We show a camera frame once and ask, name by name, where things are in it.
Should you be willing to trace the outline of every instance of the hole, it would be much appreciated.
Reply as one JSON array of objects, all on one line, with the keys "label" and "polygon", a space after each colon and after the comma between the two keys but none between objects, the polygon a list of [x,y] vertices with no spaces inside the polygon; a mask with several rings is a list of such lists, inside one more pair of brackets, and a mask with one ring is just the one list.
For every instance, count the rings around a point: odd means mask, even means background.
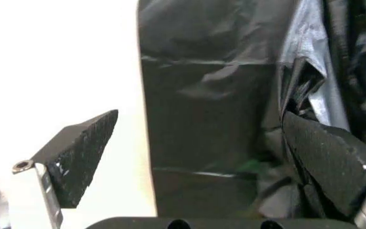
[{"label": "hole", "polygon": [[190,225],[182,219],[176,219],[167,226],[167,229],[190,229]]},{"label": "hole", "polygon": [[28,166],[28,164],[29,164],[29,162],[22,161],[16,165],[16,168],[24,168],[24,167]]},{"label": "hole", "polygon": [[275,221],[267,220],[261,224],[261,229],[284,229],[284,228]]}]

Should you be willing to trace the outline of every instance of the metal screw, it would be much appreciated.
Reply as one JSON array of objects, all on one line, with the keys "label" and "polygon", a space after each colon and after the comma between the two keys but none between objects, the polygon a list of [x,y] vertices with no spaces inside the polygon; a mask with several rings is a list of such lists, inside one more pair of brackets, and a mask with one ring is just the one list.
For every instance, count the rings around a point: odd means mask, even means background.
[{"label": "metal screw", "polygon": [[12,173],[17,174],[23,171],[26,171],[35,166],[35,162],[33,160],[24,160],[16,163],[12,168]]}]

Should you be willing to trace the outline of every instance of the white wall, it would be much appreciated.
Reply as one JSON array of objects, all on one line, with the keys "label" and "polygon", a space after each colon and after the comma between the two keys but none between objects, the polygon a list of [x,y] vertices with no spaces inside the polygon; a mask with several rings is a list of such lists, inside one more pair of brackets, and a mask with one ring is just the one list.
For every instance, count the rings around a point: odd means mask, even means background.
[{"label": "white wall", "polygon": [[155,216],[140,77],[138,0],[0,1],[0,188],[66,125],[120,116],[91,186],[63,227]]}]

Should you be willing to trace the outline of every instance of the crumpled plastic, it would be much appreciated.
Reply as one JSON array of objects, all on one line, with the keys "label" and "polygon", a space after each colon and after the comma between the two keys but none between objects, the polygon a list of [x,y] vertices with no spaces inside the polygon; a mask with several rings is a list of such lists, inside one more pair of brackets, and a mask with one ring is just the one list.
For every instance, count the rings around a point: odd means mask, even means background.
[{"label": "crumpled plastic", "polygon": [[[366,24],[366,1],[141,0],[158,215],[260,217],[250,209],[263,192],[257,188],[261,175],[278,164],[288,165],[297,183],[279,189],[280,199],[297,190],[300,198],[275,201],[288,212],[263,215],[348,215],[348,207],[328,210],[332,200],[312,174],[306,176],[283,124],[291,112],[366,143],[366,30],[358,30],[360,20]],[[316,214],[307,214],[305,205]]]}]

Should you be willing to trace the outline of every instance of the black plastic bag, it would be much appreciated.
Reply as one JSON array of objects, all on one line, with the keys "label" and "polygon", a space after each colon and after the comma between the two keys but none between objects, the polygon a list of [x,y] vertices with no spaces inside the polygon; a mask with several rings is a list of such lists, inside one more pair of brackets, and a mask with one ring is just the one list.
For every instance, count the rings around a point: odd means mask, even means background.
[{"label": "black plastic bag", "polygon": [[291,200],[281,217],[342,215],[303,180],[282,125],[291,112],[366,143],[362,15],[366,2],[347,0],[141,0],[159,216],[257,217],[261,175],[281,163],[297,183],[276,190]]}]

